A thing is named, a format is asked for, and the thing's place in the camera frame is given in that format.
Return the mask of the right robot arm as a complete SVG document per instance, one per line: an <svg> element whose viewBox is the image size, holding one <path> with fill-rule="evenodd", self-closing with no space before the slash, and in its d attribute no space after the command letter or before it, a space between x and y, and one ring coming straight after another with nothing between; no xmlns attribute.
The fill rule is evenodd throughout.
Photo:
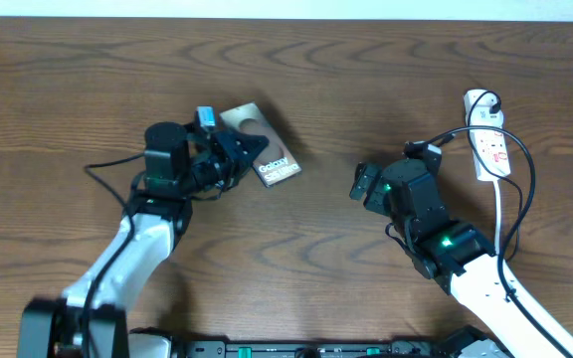
<svg viewBox="0 0 573 358"><path fill-rule="evenodd" d="M573 357L573 336L519 282L489 239L453 218L437 185L440 160L360 163L350 191L386 216L415 269L481 320L514 357Z"/></svg>

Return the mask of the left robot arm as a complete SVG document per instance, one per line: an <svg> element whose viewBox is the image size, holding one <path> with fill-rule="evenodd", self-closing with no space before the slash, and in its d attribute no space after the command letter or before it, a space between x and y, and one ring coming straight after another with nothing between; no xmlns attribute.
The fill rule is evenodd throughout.
<svg viewBox="0 0 573 358"><path fill-rule="evenodd" d="M268 146L263 135L198 123L159 122L144 133L144 171L119 202L118 231L96 262L57 299L25 307L20 357L181 357L184 346L155 328L129 330L126 316L156 268L185 234L195 200L225 193Z"/></svg>

